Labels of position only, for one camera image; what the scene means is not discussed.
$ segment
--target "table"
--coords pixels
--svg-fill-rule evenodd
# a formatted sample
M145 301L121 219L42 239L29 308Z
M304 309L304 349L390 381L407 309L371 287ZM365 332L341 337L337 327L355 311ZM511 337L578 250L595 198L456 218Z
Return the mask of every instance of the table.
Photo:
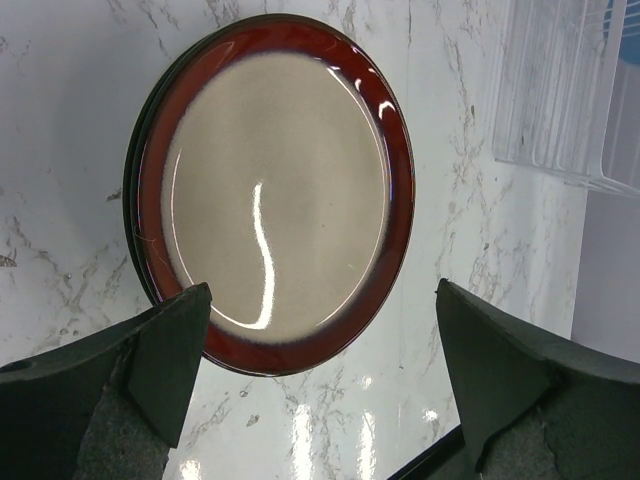
M0 364L148 308L121 215L124 155L172 59L234 20L289 12L355 39L414 150L398 281L336 358L286 378L202 361L167 479L386 478L458 423L435 315L441 277L569 336L586 194L500 164L487 86L499 0L26 0L0 5Z

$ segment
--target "red plate rim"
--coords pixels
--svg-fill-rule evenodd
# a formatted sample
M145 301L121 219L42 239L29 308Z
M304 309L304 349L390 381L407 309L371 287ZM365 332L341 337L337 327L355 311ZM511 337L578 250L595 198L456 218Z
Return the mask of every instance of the red plate rim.
M285 375L314 367L343 350L374 318L398 275L414 209L413 160L406 125L386 80L369 57L337 30L296 15L264 15L233 24L212 37L175 77L153 112L137 175L134 218L142 241L140 264L159 300L183 288L170 266L162 232L160 195L164 162L178 122L199 90L232 62L269 51L295 51L340 68L358 90L378 124L387 149L390 206L378 261L357 298L339 318L304 339L260 344L210 324L204 347L209 360L253 375Z

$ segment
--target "glossy plate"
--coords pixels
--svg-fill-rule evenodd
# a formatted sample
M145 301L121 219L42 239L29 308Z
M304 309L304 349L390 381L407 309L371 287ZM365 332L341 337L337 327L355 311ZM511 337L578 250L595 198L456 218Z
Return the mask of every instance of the glossy plate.
M255 375L311 368L353 341L393 286L413 217L411 148L387 82L344 35L293 15L238 22L174 62L138 118L123 190L150 299L208 281L204 355ZM269 327L252 328L251 312Z

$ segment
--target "plate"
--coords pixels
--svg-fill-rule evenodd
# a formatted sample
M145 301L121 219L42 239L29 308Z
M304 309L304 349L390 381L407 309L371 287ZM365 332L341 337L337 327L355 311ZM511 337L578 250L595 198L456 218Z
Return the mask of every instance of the plate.
M153 302L212 291L204 354L235 371L313 367L388 295L413 217L398 103L336 30L265 15L201 40L140 114L127 240Z

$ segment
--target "clear plastic container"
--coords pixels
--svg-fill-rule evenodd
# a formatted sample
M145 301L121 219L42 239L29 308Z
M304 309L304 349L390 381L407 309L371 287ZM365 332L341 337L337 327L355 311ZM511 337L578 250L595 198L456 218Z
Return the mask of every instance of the clear plastic container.
M640 0L512 0L507 19L496 159L640 198Z

